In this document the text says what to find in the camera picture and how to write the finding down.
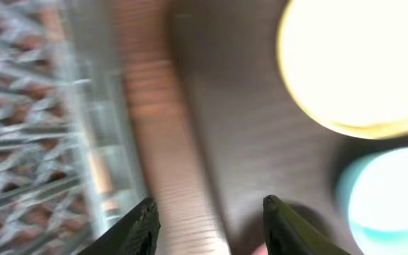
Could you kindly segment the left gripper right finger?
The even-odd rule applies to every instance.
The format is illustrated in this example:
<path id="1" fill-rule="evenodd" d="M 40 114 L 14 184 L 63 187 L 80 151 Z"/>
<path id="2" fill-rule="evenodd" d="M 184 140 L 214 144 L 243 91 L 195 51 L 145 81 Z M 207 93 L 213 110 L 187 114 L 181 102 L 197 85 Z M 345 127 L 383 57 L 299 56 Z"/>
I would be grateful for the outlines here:
<path id="1" fill-rule="evenodd" d="M 350 255 L 275 195 L 263 198 L 268 255 Z"/>

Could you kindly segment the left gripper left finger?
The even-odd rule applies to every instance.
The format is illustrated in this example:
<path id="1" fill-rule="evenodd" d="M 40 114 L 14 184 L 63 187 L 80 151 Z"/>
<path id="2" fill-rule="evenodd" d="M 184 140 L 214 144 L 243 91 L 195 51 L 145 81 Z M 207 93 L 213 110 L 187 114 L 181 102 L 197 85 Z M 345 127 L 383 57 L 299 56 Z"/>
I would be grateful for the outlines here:
<path id="1" fill-rule="evenodd" d="M 78 255 L 155 255 L 161 228 L 153 198 L 145 198 Z"/>

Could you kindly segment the light blue bowl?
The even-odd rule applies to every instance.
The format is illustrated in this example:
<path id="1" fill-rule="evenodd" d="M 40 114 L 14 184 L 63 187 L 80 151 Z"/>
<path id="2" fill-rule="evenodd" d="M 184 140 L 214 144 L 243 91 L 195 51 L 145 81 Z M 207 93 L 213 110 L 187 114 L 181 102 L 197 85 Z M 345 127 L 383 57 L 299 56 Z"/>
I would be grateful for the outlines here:
<path id="1" fill-rule="evenodd" d="M 363 254 L 408 255 L 408 147 L 354 160 L 336 197 Z"/>

